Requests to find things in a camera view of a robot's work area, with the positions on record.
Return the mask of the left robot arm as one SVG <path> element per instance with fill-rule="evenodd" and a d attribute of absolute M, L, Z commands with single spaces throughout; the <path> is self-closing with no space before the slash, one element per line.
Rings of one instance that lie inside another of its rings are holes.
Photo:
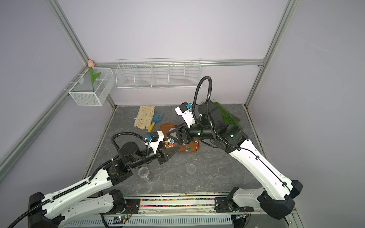
<path fill-rule="evenodd" d="M 16 218 L 9 227 L 14 228 L 28 219 L 30 228 L 61 228 L 78 218 L 93 214 L 133 213 L 120 190 L 93 198 L 133 175 L 138 168 L 155 159 L 163 164 L 179 150 L 180 140 L 175 133 L 164 135 L 152 132 L 143 137 L 133 132 L 117 133 L 111 138 L 117 155 L 101 164 L 90 176 L 62 190 L 42 194 L 37 192 L 29 198 L 29 208 Z"/>

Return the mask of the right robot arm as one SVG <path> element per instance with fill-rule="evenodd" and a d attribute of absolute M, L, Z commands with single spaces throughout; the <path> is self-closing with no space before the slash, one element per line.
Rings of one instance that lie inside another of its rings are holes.
<path fill-rule="evenodd" d="M 199 81 L 193 103 L 185 102 L 176 108 L 185 122 L 168 132 L 168 138 L 179 145 L 208 139 L 212 147 L 239 161 L 259 181 L 259 189 L 234 188 L 230 192 L 226 200 L 231 211 L 252 207 L 261 208 L 274 219 L 286 217 L 295 207 L 294 199 L 300 195 L 302 183 L 280 173 L 240 127 L 225 122 L 219 107 L 211 101 L 212 88 L 211 77 Z"/>

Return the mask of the clear candy jar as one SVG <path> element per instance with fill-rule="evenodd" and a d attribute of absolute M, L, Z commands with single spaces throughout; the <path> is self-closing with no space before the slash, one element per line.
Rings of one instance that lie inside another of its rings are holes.
<path fill-rule="evenodd" d="M 164 149 L 176 148 L 176 147 L 177 147 L 177 144 L 175 143 L 175 141 L 173 139 L 168 139 L 163 144 Z"/>

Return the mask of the clear plastic jar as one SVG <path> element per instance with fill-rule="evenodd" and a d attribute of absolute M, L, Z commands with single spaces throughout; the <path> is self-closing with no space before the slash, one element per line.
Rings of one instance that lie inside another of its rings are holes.
<path fill-rule="evenodd" d="M 149 171 L 147 167 L 141 167 L 138 170 L 138 176 L 148 183 L 150 183 L 153 178 L 152 173 Z"/>

